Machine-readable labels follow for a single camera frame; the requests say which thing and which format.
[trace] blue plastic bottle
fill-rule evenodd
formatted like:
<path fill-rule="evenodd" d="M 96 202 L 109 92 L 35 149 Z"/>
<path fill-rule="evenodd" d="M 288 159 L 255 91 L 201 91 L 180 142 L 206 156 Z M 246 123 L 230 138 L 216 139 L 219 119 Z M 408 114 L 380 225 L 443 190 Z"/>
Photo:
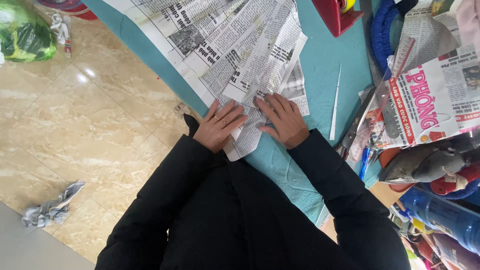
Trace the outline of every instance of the blue plastic bottle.
<path fill-rule="evenodd" d="M 479 214 L 416 187 L 409 189 L 400 201 L 409 209 L 409 215 L 480 255 Z"/>

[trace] jacket sleeve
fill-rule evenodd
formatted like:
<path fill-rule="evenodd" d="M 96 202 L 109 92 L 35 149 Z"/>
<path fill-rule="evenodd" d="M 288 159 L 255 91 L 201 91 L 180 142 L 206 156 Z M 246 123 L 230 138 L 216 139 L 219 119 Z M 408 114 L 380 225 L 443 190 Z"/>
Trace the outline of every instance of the jacket sleeve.
<path fill-rule="evenodd" d="M 290 156 L 332 214 L 340 247 L 363 269 L 410 269 L 389 210 L 314 129 Z"/>
<path fill-rule="evenodd" d="M 212 151 L 183 135 L 113 228 L 95 269 L 159 269 L 167 229 L 213 158 Z"/>

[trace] pink fabric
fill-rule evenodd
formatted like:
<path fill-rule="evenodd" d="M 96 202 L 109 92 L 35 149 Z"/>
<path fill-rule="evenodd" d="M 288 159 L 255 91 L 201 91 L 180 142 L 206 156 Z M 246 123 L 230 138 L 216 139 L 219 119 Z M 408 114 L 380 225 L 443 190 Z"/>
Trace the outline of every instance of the pink fabric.
<path fill-rule="evenodd" d="M 473 44 L 477 55 L 480 53 L 480 0 L 462 0 L 456 10 L 456 20 L 462 46 Z"/>

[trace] green plastic bag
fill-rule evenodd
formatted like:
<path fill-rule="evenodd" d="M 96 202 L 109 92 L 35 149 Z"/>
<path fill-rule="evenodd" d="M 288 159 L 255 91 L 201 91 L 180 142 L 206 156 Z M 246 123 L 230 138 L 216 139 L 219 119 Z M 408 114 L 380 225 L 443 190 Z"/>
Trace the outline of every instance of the green plastic bag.
<path fill-rule="evenodd" d="M 57 51 L 49 25 L 20 0 L 0 0 L 0 39 L 5 60 L 13 62 L 44 61 Z"/>

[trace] table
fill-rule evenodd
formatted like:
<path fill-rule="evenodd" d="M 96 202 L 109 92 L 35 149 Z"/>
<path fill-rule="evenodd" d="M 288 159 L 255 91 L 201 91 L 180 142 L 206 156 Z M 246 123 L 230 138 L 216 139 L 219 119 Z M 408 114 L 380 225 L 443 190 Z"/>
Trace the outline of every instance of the table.
<path fill-rule="evenodd" d="M 140 29 L 126 16 L 99 0 L 83 2 L 115 33 L 145 64 L 183 100 L 201 115 L 207 107 L 177 71 L 156 49 Z M 350 125 L 360 107 L 358 92 L 373 85 L 368 64 L 361 22 L 355 23 L 339 38 L 328 31 L 313 3 L 297 1 L 300 24 L 309 39 L 300 54 L 311 114 L 304 117 L 310 129 L 317 128 L 328 138 L 339 66 L 342 77 L 338 93 L 336 136 L 334 145 Z M 313 222 L 323 202 L 310 181 L 293 162 L 286 150 L 269 135 L 262 135 L 258 148 L 245 157 L 253 167 L 270 177 Z M 378 180 L 379 164 L 370 166 L 365 176 L 367 187 Z"/>

